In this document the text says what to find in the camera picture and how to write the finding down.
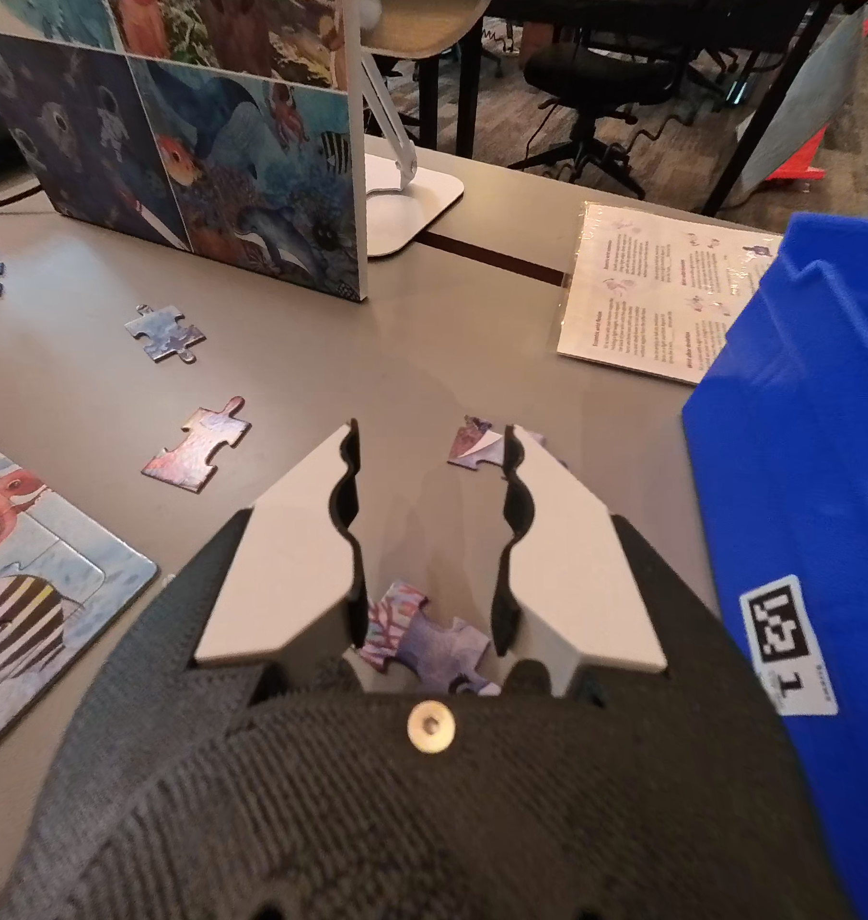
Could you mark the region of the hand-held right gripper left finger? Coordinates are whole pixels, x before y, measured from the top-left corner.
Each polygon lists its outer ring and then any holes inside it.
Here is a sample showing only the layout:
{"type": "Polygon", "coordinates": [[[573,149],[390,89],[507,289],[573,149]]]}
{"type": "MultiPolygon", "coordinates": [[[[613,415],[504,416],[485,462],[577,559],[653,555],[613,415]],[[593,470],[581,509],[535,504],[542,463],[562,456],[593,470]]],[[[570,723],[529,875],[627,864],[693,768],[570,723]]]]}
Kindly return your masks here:
{"type": "Polygon", "coordinates": [[[350,530],[360,466],[353,419],[255,501],[198,641],[197,666],[314,669],[364,644],[369,598],[350,530]]]}

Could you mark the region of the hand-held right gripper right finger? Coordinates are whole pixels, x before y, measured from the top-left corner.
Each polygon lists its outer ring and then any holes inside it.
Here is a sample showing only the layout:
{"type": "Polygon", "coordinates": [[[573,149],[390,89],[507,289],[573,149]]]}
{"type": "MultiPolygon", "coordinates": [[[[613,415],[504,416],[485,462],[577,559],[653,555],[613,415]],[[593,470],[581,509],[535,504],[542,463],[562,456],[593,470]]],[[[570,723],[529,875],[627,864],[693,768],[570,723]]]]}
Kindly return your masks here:
{"type": "Polygon", "coordinates": [[[553,697],[586,669],[668,668],[607,505],[520,425],[504,437],[502,549],[491,609],[497,654],[545,668],[553,697]]]}

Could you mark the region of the red coral puzzle piece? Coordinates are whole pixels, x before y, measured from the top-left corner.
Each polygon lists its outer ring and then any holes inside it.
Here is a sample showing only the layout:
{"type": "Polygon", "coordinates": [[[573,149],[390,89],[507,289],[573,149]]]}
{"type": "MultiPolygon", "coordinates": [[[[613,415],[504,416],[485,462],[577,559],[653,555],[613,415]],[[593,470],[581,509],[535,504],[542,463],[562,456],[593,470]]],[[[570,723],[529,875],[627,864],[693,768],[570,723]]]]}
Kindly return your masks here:
{"type": "Polygon", "coordinates": [[[250,422],[236,417],[244,405],[245,398],[235,396],[221,410],[198,408],[182,425],[182,442],[161,449],[141,475],[199,494],[217,472],[214,456],[225,446],[238,446],[251,430],[250,422]]]}

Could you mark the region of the pink coral puzzle piece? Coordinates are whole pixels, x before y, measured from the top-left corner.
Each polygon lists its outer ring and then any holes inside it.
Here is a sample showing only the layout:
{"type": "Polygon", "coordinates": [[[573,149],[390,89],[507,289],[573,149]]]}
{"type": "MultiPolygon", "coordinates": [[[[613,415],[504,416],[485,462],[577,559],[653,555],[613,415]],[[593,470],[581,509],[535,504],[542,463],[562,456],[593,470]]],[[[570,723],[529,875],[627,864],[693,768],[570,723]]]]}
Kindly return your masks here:
{"type": "Polygon", "coordinates": [[[406,581],[394,581],[369,604],[368,629],[357,648],[360,659],[379,673],[398,662],[424,692],[498,696],[501,688],[478,671],[492,640],[459,617],[445,627],[426,613],[428,596],[406,581]]]}

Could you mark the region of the sea animal jigsaw puzzle board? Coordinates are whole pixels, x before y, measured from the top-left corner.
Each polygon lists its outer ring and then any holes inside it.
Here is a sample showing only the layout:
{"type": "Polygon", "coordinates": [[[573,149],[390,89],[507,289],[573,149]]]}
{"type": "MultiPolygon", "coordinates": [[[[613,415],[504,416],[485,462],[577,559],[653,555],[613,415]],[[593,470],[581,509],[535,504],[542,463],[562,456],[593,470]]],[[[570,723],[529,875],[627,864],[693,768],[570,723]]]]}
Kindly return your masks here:
{"type": "Polygon", "coordinates": [[[0,739],[159,573],[0,453],[0,739]]]}

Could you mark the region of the purple white puzzle piece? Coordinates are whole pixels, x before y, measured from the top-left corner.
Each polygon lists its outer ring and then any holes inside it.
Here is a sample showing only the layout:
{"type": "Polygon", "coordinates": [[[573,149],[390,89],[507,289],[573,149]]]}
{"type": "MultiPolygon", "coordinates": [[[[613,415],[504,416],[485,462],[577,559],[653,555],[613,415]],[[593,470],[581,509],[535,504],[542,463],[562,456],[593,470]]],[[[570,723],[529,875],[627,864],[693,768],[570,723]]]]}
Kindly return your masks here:
{"type": "Polygon", "coordinates": [[[504,461],[504,434],[491,421],[466,415],[451,444],[448,463],[476,472],[483,464],[503,468],[504,461]]]}

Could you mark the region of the blue plastic bin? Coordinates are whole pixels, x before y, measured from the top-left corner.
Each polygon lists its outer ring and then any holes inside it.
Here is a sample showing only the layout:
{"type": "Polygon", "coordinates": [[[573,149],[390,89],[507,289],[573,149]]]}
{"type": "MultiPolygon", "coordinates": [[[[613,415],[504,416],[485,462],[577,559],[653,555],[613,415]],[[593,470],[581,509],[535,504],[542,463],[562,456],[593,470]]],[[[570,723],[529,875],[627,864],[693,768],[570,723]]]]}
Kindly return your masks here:
{"type": "Polygon", "coordinates": [[[868,918],[868,219],[791,218],[682,422],[723,622],[868,918]]]}

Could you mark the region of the row of loose jigsaw pieces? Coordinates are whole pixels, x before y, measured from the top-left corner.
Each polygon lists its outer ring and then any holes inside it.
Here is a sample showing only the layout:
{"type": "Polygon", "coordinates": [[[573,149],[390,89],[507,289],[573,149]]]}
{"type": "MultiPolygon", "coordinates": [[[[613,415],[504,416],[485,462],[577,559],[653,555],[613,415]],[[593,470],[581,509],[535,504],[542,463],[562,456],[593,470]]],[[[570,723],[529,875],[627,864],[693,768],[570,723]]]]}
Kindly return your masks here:
{"type": "MultiPolygon", "coordinates": [[[[5,264],[0,262],[0,297],[4,293],[5,264]]],[[[206,335],[194,325],[184,324],[185,315],[174,306],[153,309],[149,305],[137,307],[138,318],[126,323],[126,330],[134,339],[146,339],[145,353],[153,362],[161,362],[173,355],[185,363],[194,363],[193,348],[206,340],[206,335]]]]}

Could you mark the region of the instruction sheet in clear sleeve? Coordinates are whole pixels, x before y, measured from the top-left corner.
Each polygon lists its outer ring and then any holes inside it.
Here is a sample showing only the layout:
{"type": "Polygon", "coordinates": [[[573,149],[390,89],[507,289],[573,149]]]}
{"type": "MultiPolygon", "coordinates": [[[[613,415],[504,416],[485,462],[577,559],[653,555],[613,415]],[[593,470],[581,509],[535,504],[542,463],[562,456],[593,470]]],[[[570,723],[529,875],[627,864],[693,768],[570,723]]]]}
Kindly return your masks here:
{"type": "Polygon", "coordinates": [[[558,355],[698,385],[783,236],[590,202],[558,355]]]}

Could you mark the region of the white stand with flat base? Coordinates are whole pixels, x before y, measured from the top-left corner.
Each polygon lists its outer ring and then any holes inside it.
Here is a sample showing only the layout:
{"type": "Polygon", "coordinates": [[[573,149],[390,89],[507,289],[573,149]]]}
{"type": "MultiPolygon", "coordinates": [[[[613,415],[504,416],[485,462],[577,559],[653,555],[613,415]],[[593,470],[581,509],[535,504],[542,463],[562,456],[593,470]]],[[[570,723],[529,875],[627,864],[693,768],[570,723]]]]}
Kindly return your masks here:
{"type": "Polygon", "coordinates": [[[364,100],[394,153],[394,159],[364,155],[368,257],[381,259],[402,251],[459,201],[464,185],[459,178],[418,166],[415,144],[369,52],[361,53],[361,68],[364,100]]]}

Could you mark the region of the illustrated puzzle box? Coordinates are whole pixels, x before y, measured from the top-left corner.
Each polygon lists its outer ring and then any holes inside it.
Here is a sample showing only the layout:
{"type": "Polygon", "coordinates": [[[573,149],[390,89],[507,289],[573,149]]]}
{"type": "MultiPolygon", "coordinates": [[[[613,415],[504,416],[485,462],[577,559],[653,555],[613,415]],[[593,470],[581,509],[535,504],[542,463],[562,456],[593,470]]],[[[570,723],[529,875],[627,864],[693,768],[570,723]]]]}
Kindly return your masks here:
{"type": "Polygon", "coordinates": [[[359,303],[360,4],[0,1],[0,116],[71,219],[359,303]]]}

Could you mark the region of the red object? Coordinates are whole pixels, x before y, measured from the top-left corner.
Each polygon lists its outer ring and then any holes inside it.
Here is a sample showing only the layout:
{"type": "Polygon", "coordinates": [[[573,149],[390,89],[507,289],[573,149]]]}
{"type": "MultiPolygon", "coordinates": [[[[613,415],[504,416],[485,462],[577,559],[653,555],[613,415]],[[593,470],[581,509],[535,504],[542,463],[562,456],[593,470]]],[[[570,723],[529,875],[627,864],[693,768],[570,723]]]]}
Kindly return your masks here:
{"type": "Polygon", "coordinates": [[[827,129],[826,124],[766,181],[816,181],[825,178],[826,170],[815,166],[814,161],[827,129]]]}

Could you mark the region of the wooden desk with black legs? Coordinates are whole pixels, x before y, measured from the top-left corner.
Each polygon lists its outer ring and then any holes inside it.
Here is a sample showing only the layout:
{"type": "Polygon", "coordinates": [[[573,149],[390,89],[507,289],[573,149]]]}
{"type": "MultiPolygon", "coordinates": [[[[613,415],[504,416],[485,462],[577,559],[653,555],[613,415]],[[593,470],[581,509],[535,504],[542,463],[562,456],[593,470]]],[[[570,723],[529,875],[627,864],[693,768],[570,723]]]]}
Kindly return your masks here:
{"type": "Polygon", "coordinates": [[[737,206],[749,199],[750,196],[738,204],[734,204],[729,200],[743,168],[747,165],[750,156],[762,140],[796,75],[808,60],[810,53],[817,47],[821,33],[831,19],[831,14],[838,6],[846,6],[846,3],[817,2],[815,12],[808,19],[800,38],[788,53],[785,64],[762,98],[761,104],[750,117],[747,127],[739,137],[733,154],[717,179],[715,187],[701,207],[700,213],[702,215],[716,216],[717,213],[726,208],[737,206]]]}

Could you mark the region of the black office chair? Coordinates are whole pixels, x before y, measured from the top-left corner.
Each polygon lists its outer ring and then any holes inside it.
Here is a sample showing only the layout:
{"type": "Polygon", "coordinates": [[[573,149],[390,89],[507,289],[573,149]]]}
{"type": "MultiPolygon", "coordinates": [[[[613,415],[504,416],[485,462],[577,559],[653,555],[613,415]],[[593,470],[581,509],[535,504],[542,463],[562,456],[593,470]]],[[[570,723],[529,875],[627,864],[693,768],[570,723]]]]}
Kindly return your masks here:
{"type": "Polygon", "coordinates": [[[526,83],[550,96],[552,109],[572,109],[577,119],[569,140],[509,165],[512,170],[552,166],[571,161],[574,183],[587,165],[598,167],[640,201],[646,191],[632,177],[629,153],[597,139],[597,123],[616,119],[635,124],[627,106],[656,106],[673,98],[681,87],[695,50],[684,47],[672,58],[623,60],[589,50],[577,42],[558,42],[534,52],[526,63],[526,83]]]}

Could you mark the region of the grey leaning panel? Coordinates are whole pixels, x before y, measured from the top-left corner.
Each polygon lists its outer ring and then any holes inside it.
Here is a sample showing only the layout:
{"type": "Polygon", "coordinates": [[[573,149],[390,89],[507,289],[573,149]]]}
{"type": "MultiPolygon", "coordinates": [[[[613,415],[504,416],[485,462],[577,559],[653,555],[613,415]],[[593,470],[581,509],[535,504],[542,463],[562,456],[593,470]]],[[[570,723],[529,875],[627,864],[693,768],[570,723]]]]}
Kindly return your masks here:
{"type": "Polygon", "coordinates": [[[767,182],[836,113],[854,91],[868,27],[866,6],[844,16],[810,53],[732,190],[738,204],[767,182]]]}

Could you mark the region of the tan side table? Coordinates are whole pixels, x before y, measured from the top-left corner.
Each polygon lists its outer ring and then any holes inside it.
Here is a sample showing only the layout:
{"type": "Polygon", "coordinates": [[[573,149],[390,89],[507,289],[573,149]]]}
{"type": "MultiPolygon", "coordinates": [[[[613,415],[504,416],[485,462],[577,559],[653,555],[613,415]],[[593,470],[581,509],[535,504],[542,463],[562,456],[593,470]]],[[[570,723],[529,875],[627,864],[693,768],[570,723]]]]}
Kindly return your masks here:
{"type": "Polygon", "coordinates": [[[474,155],[484,18],[489,1],[381,1],[371,29],[361,42],[372,54],[409,60],[419,68],[420,144],[435,150],[439,136],[440,57],[460,49],[461,74],[455,154],[474,155]]]}

